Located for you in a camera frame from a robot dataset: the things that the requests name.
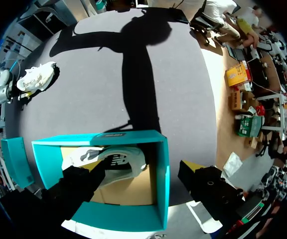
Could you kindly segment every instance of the white shirt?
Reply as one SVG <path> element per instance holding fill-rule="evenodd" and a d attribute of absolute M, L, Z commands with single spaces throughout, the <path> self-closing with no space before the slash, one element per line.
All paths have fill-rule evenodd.
<path fill-rule="evenodd" d="M 255 25 L 257 26 L 259 24 L 259 18 L 254 15 L 253 9 L 250 7 L 247 7 L 245 12 L 238 16 L 238 18 L 242 18 L 245 20 L 249 25 Z"/>
<path fill-rule="evenodd" d="M 207 0 L 204 14 L 215 19 L 219 23 L 223 23 L 222 14 L 224 12 L 232 13 L 237 4 L 232 0 Z"/>

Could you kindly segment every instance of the shoebox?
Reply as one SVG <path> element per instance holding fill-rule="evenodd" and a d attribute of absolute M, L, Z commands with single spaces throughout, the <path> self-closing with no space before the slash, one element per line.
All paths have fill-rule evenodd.
<path fill-rule="evenodd" d="M 12 180 L 21 188 L 34 183 L 25 153 L 23 137 L 2 139 L 0 143 L 5 166 Z"/>
<path fill-rule="evenodd" d="M 63 177 L 63 158 L 73 147 L 118 145 L 137 145 L 142 149 L 146 169 L 136 178 L 97 189 L 92 200 L 84 202 L 72 220 L 114 231 L 165 230 L 169 204 L 169 156 L 167 139 L 162 134 L 155 130 L 72 134 L 32 142 L 37 168 L 46 189 Z"/>
<path fill-rule="evenodd" d="M 249 91 L 234 91 L 231 93 L 231 109 L 233 111 L 247 112 L 250 107 L 254 109 L 260 103 L 254 99 L 254 95 Z"/>

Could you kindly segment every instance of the teal shoe box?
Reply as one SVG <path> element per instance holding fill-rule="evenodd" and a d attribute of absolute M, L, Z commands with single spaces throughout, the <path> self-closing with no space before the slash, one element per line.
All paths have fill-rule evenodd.
<path fill-rule="evenodd" d="M 92 227 L 124 231 L 152 232 L 166 229 L 169 204 L 169 154 L 167 138 L 155 130 L 118 133 L 59 135 L 33 141 L 33 151 L 46 189 L 56 184 L 62 173 L 61 146 L 97 146 L 155 143 L 156 205 L 124 206 L 84 202 L 73 220 Z"/>
<path fill-rule="evenodd" d="M 22 137 L 1 140 L 5 165 L 10 177 L 21 188 L 34 183 L 30 171 Z"/>

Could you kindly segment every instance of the shoe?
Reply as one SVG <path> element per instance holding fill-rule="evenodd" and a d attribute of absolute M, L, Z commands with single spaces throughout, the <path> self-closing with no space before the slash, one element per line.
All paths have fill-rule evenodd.
<path fill-rule="evenodd" d="M 63 158 L 62 170 L 70 166 L 85 167 L 97 161 L 105 161 L 105 178 L 99 188 L 114 182 L 135 178 L 145 168 L 144 153 L 137 147 L 78 147 Z"/>
<path fill-rule="evenodd" d="M 26 75 L 17 81 L 17 88 L 23 92 L 44 91 L 54 76 L 55 65 L 55 62 L 50 61 L 25 70 Z"/>
<path fill-rule="evenodd" d="M 114 182 L 135 178 L 145 169 L 144 153 L 137 147 L 112 147 L 98 156 L 99 160 L 107 160 L 105 178 L 99 187 Z"/>
<path fill-rule="evenodd" d="M 221 47 L 225 47 L 226 44 L 222 41 L 219 41 L 218 38 L 215 36 L 212 38 L 212 40 L 214 40 L 216 43 L 218 43 Z"/>

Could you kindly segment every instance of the orange box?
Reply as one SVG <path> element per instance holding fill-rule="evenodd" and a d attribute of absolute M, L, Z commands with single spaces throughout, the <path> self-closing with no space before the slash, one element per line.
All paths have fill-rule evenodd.
<path fill-rule="evenodd" d="M 227 70 L 226 75 L 229 87 L 244 84 L 251 80 L 250 71 L 246 61 L 241 61 L 239 64 Z"/>

